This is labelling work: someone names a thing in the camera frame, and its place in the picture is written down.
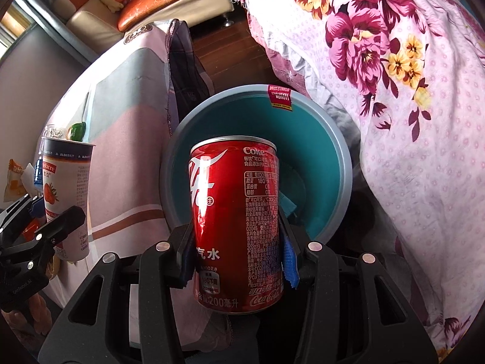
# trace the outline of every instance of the sofa leg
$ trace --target sofa leg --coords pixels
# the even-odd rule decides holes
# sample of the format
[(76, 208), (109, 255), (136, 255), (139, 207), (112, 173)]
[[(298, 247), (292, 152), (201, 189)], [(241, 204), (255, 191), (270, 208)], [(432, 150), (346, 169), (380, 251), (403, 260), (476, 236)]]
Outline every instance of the sofa leg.
[(227, 13), (223, 13), (222, 17), (226, 20), (224, 22), (224, 27), (229, 27), (229, 26), (232, 26), (234, 24), (234, 22), (231, 19), (229, 19), (229, 15), (227, 15)]

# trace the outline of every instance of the strawberry image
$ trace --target strawberry image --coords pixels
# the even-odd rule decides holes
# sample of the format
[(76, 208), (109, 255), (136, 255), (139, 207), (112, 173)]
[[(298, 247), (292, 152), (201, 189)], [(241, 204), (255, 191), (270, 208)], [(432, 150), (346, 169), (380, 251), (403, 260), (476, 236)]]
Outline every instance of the strawberry image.
[(52, 187), (52, 183), (46, 183), (44, 185), (44, 199), (51, 205), (59, 201), (56, 195), (56, 189)]

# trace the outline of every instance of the paper cup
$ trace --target paper cup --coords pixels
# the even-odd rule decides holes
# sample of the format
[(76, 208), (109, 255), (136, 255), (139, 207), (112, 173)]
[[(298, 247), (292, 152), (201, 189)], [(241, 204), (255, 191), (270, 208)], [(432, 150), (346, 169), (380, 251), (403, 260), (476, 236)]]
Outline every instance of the paper cup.
[[(77, 205), (87, 213), (89, 168), (94, 145), (43, 138), (42, 180), (48, 222)], [(89, 254), (87, 223), (55, 248), (61, 260), (79, 261)]]

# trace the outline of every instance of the red label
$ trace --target red label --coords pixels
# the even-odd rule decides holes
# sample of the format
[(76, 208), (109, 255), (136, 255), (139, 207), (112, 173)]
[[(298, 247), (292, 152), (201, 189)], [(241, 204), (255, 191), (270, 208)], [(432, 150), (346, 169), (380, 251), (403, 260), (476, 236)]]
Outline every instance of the red label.
[(292, 99), (289, 96), (291, 92), (291, 89), (286, 87), (268, 85), (268, 96), (270, 97), (271, 106), (284, 110), (293, 110)]
[(55, 214), (54, 212), (51, 212), (50, 210), (46, 209), (45, 214), (52, 219), (55, 219), (59, 214)]
[(57, 168), (56, 165), (48, 163), (47, 161), (42, 161), (42, 169), (43, 170), (48, 170), (49, 172), (52, 172), (53, 174), (55, 174), (56, 168)]

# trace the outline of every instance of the wooden floor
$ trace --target wooden floor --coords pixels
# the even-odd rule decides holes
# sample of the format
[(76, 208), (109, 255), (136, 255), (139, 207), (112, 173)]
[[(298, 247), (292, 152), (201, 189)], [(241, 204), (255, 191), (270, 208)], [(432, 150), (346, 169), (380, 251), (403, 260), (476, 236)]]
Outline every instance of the wooden floor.
[(229, 15), (234, 21), (230, 27), (217, 17), (191, 28), (194, 51), (215, 92), (250, 84), (285, 86), (273, 73), (264, 48), (251, 37), (244, 9), (236, 7)]

